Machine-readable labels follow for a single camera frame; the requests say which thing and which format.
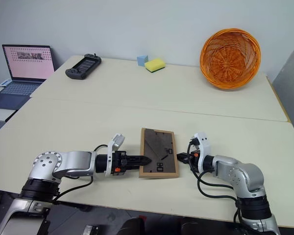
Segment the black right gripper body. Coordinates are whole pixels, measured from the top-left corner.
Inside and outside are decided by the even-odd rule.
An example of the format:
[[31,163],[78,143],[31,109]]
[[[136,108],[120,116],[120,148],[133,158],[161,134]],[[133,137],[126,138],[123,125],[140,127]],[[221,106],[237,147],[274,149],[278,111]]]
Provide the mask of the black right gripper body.
[[192,169],[198,169],[200,150],[194,150],[189,153],[188,163]]

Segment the black handheld game controller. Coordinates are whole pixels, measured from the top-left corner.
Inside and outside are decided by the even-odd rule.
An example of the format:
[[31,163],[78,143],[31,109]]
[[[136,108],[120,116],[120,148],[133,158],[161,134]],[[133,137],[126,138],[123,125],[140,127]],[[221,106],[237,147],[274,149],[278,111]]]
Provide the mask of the black handheld game controller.
[[67,77],[75,80],[84,80],[93,70],[101,64],[101,58],[94,54],[85,54],[72,68],[67,69],[65,74]]

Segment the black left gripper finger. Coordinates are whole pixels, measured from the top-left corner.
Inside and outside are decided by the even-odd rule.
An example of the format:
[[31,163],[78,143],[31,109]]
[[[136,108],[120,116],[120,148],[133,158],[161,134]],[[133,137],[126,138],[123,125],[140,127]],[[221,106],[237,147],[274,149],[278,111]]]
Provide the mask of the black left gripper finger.
[[140,167],[140,166],[145,166],[145,165],[148,165],[148,164],[150,164],[150,162],[141,162],[141,161],[128,162],[126,167]]
[[146,156],[127,156],[128,162],[151,162],[151,159]]

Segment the wooden picture frame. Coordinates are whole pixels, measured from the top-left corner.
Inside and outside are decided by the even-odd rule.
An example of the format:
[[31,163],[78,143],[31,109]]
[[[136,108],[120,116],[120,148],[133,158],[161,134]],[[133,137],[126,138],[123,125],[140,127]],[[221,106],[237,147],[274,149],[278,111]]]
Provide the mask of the wooden picture frame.
[[139,169],[143,179],[171,179],[179,177],[177,150],[174,132],[141,129],[141,155],[151,162]]

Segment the open laptop with pink screen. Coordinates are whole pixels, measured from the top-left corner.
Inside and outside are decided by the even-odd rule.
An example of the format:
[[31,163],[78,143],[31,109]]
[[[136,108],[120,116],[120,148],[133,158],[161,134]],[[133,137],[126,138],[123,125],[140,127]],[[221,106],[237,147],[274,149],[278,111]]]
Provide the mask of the open laptop with pink screen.
[[0,109],[18,110],[55,71],[50,46],[2,45],[11,82],[0,91]]

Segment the white flat board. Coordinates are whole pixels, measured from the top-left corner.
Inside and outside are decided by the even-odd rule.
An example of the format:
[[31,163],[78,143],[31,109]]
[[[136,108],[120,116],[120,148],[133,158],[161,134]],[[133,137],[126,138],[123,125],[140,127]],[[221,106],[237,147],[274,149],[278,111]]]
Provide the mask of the white flat board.
[[5,121],[9,120],[17,110],[9,110],[9,109],[0,109],[0,121]]

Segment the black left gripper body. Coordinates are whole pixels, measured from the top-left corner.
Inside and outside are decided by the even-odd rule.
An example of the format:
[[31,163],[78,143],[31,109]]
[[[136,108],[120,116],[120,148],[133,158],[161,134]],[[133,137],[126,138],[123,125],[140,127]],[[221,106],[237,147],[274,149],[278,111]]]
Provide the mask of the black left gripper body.
[[113,176],[124,175],[127,166],[127,154],[125,151],[115,151],[112,154],[111,174]]

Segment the orange wicker basket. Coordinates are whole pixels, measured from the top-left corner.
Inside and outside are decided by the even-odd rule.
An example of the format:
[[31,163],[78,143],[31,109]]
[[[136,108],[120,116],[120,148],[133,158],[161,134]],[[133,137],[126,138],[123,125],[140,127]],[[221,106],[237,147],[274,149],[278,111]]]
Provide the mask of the orange wicker basket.
[[221,90],[234,90],[248,84],[261,64],[261,48],[248,32],[222,29],[205,42],[199,67],[206,80]]

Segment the yellow sponge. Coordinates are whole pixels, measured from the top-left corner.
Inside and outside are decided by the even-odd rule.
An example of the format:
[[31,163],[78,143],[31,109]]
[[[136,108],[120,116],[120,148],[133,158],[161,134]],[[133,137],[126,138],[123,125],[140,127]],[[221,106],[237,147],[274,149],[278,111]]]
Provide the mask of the yellow sponge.
[[160,58],[156,58],[151,61],[145,62],[145,68],[149,72],[155,72],[155,71],[161,70],[165,66],[166,66],[166,63]]

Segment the dark rounded shape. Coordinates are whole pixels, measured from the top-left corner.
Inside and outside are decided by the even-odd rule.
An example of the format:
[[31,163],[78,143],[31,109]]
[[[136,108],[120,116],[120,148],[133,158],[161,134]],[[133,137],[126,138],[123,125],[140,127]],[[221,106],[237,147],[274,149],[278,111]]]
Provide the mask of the dark rounded shape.
[[131,218],[123,223],[117,235],[147,235],[145,221],[144,216]]

